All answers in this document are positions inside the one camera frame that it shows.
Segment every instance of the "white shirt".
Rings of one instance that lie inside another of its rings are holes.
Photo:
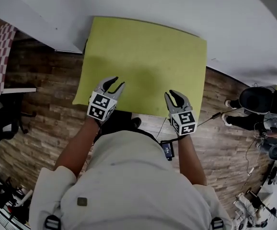
[[[78,206],[78,197],[87,198],[87,206]],[[52,214],[67,230],[208,230],[214,217],[231,229],[212,187],[192,185],[174,171],[158,143],[130,131],[100,137],[78,181],[62,166],[41,170],[30,206],[31,228],[43,229]]]

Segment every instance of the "black pants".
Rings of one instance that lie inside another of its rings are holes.
[[[247,130],[263,130],[264,115],[250,114],[246,117],[227,116],[227,123]]]
[[[128,130],[143,134],[157,142],[152,134],[149,134],[144,130],[135,128],[134,123],[131,121],[131,116],[132,114],[128,112],[114,111],[109,120],[107,120],[104,125],[102,125],[101,133],[96,136],[94,143],[100,138],[100,136],[112,134],[122,130]]]
[[[232,108],[241,108],[239,99],[237,99],[237,100],[235,100],[235,101],[230,101],[230,106],[231,106]]]

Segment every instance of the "person's leg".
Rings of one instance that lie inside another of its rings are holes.
[[[121,130],[128,130],[132,132],[141,133],[146,135],[157,142],[152,134],[146,131],[138,129],[141,124],[140,118],[131,119],[132,114],[129,112],[114,111],[109,120],[101,127],[101,132],[96,136],[94,143],[100,138],[100,136],[115,133]]]
[[[264,115],[250,114],[246,117],[226,116],[228,124],[238,126],[246,130],[262,130],[264,127]]]
[[[241,108],[239,99],[237,99],[235,101],[225,100],[225,106],[233,108],[233,109]]]

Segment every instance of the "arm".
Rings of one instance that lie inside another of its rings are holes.
[[[60,154],[54,170],[56,170],[58,166],[64,166],[78,177],[87,155],[91,150],[92,143],[98,130],[99,127],[95,120],[88,117],[76,136],[70,140],[66,148]]]
[[[266,136],[270,138],[277,138],[277,130],[268,130]]]
[[[207,185],[207,179],[194,149],[191,137],[188,135],[178,140],[178,147],[180,173],[191,184]]]

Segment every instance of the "black chair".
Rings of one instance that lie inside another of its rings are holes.
[[[2,139],[12,139],[18,132],[22,130],[24,134],[28,133],[27,129],[23,128],[22,116],[35,117],[36,112],[25,114],[21,112],[23,94],[2,94],[0,102],[3,107],[0,109],[0,141]]]
[[[271,91],[265,87],[251,87],[241,93],[239,102],[249,112],[277,115],[277,90]]]

